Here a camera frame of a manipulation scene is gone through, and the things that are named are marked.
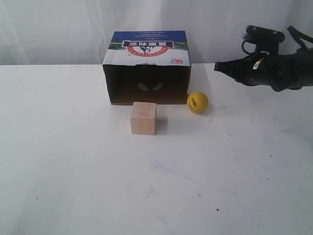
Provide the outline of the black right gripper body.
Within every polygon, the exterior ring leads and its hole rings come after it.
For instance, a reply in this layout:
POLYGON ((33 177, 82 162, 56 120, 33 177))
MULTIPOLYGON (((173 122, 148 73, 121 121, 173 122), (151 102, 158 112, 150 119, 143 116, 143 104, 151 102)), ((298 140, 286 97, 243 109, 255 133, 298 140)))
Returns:
POLYGON ((266 85, 281 79, 281 69, 276 56, 265 54, 251 55, 242 63, 242 82, 247 86, 266 85))

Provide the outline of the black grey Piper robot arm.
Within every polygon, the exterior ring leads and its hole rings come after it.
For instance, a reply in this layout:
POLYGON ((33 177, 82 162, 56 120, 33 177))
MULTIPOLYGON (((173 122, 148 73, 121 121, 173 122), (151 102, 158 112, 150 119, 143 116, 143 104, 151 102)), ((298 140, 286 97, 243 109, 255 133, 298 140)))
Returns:
POLYGON ((246 86, 270 86, 276 92, 299 90, 313 85, 313 49, 288 55, 254 53, 243 59, 216 62, 214 70, 246 86))

